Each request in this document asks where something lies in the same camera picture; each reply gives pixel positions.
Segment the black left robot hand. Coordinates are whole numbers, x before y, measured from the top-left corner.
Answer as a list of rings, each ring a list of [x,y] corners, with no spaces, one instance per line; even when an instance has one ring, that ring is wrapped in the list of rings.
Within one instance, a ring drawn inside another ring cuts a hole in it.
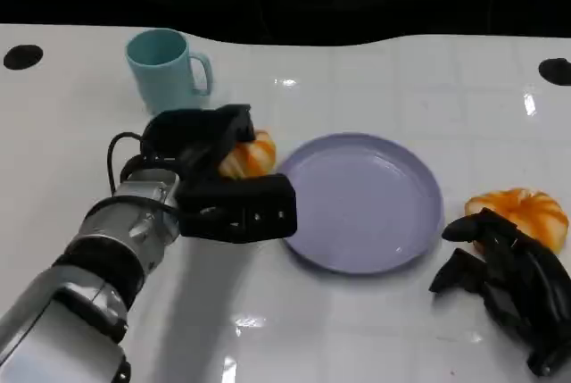
[[[162,112],[149,122],[141,155],[145,162],[173,171],[181,179],[201,179],[216,173],[236,145],[254,139],[249,104],[180,109]]]

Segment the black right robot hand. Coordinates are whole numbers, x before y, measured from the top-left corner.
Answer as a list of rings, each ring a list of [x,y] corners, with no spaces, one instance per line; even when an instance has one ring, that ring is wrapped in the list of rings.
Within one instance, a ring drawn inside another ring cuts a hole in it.
[[[534,375],[548,377],[565,365],[570,359],[570,277],[559,258],[487,208],[451,222],[442,237],[478,243],[483,256],[455,249],[430,292],[462,288],[479,295],[496,324],[530,347],[527,366]]]

